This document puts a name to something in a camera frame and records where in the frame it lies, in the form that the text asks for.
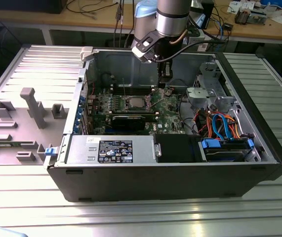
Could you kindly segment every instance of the label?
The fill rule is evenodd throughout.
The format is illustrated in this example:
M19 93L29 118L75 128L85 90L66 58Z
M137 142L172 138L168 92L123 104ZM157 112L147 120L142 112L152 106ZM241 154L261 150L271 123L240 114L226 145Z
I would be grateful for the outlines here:
M100 137L87 137L86 143L99 143Z
M100 141L99 163L133 163L132 141Z

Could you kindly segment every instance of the metal bracket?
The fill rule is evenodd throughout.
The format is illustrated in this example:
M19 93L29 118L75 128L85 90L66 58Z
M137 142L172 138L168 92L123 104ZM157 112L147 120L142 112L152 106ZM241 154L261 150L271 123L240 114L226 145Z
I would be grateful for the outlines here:
M159 143L154 145L154 151L156 157L161 157L161 145Z

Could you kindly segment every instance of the warning label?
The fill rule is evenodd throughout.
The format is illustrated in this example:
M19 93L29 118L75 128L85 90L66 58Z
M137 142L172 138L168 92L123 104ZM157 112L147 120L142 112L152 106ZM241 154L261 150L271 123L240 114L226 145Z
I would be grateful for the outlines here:
M99 163L133 163L132 141L100 141Z

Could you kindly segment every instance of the desk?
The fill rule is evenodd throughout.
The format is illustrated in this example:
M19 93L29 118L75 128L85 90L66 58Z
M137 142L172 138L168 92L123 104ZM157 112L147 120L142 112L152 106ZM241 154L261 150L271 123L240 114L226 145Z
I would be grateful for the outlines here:
M226 23L234 25L230 40L282 44L282 24L271 19L267 19L265 25L235 24L235 14L226 12L228 4L230 4L230 0L216 0L216 8L218 9L220 16ZM213 35L218 34L218 30L213 22L209 23L207 31Z
M81 0L81 5L98 2L96 0ZM86 10L93 10L112 4L112 0L104 0L97 6L87 7ZM64 9L61 14L49 14L41 12L23 11L0 11L0 20L8 27L35 28L42 30L45 43L53 45L50 30L85 31L113 33L115 28L115 16L118 5L104 8L96 12L97 20L79 13L70 12ZM73 3L70 9L79 11L78 5ZM132 4L124 5L124 34L129 33L132 28Z
M282 44L282 24L270 19L265 25L238 25L234 23L234 14L225 14L230 0L216 0L217 9L225 22L233 24L230 40L263 42L263 43L281 43ZM92 3L92 0L81 0L81 4ZM112 3L112 0L104 0L98 5L103 7ZM73 10L78 10L76 3L70 5ZM53 44L50 30L67 31L86 31L86 32L106 32L112 33L115 27L115 14L117 5L102 9L96 12L97 20L84 16L79 13L73 13L63 10L61 14L48 14L38 12L21 11L0 11L0 20L9 27L36 28L42 30L45 43ZM124 5L123 33L127 34L132 28L132 4ZM217 35L218 30L211 22L207 29L213 35Z

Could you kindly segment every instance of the power cable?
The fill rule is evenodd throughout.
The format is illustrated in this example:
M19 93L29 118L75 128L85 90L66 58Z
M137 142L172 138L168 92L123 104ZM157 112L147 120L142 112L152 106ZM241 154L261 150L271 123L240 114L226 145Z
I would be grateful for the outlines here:
M1 23L2 26L4 26L4 27L8 30L8 32L17 40L17 42L18 42L20 45L22 45L22 42L10 31L10 29L8 29L7 26L4 25L4 23L3 23L1 20L0 20L0 23Z

